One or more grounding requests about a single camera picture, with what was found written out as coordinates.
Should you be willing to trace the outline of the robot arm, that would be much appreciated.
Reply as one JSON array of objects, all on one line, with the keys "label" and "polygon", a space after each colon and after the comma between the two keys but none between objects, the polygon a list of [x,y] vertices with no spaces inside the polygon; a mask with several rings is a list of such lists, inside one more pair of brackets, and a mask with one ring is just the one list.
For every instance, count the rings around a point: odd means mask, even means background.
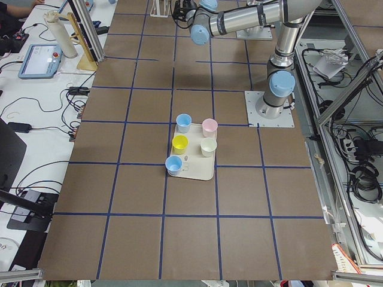
[{"label": "robot arm", "polygon": [[268,89],[293,68],[294,49],[319,1],[171,1],[175,22],[209,46],[216,91]]}]

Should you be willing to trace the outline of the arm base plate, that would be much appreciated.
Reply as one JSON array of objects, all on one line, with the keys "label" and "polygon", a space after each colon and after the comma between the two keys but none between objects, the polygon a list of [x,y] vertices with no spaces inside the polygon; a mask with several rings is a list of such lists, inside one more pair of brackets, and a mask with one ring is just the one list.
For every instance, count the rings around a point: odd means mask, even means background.
[{"label": "arm base plate", "polygon": [[271,41],[273,36],[270,28],[253,27],[236,32],[237,39]]},{"label": "arm base plate", "polygon": [[290,103],[271,107],[263,98],[263,91],[244,91],[248,125],[250,127],[294,128]]}]

